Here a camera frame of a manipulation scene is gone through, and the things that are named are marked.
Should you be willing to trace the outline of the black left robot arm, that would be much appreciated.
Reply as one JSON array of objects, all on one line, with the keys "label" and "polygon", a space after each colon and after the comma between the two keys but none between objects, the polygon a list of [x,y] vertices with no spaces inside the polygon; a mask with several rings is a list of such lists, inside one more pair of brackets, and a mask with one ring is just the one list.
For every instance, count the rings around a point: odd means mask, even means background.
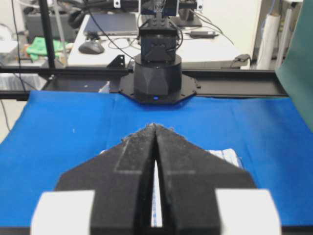
[{"label": "black left robot arm", "polygon": [[148,16],[138,29],[141,51],[133,72],[120,79],[119,93],[142,104],[175,104],[196,95],[197,82],[182,73],[176,54],[183,33],[169,20],[178,13],[179,1],[139,1],[138,11]]}]

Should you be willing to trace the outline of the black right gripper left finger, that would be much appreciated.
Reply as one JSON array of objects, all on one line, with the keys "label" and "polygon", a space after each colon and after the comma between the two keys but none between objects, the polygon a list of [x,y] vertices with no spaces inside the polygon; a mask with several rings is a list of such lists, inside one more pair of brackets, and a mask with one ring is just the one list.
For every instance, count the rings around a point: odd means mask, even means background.
[{"label": "black right gripper left finger", "polygon": [[149,209],[156,126],[64,172],[31,219],[33,235],[132,235]]}]

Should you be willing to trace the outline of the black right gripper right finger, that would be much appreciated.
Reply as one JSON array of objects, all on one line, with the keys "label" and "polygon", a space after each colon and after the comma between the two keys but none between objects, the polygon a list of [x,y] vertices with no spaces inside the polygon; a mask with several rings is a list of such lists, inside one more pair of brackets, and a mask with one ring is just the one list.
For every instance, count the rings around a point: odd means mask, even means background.
[{"label": "black right gripper right finger", "polygon": [[279,235],[270,192],[249,172],[156,126],[164,202],[178,235]]}]

